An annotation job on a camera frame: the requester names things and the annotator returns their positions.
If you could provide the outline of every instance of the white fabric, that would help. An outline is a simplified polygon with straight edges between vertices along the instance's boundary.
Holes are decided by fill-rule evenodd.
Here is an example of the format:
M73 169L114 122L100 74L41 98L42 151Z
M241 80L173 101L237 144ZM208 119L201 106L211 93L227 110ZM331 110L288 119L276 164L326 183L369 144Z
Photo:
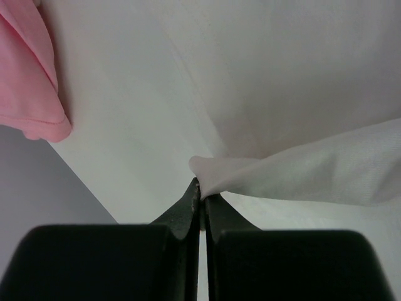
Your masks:
M193 157L202 197L374 205L401 197L401 119L284 150L265 159Z
M362 232L401 298L401 3L147 6L215 157L190 162L203 197L269 198L229 198L262 228Z

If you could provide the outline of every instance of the pink cloth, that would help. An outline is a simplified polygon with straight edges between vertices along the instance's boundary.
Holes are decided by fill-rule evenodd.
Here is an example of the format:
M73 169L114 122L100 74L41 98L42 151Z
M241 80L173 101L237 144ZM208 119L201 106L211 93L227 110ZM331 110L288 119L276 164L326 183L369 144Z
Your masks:
M71 124L57 96L53 46L32 0L0 0L0 124L59 142Z

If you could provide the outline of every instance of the black plastic part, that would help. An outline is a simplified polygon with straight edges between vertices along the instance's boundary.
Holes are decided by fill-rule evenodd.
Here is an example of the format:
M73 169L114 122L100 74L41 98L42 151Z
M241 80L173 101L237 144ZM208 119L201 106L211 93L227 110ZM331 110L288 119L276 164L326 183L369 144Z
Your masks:
M0 300L196 300L200 219L209 298L393 300L375 253L351 231L262 231L194 179L149 225L44 226L20 243Z
M150 225L43 226L20 243L0 300L196 300L199 187Z
M261 231L220 195L205 206L211 301L393 300L362 235Z

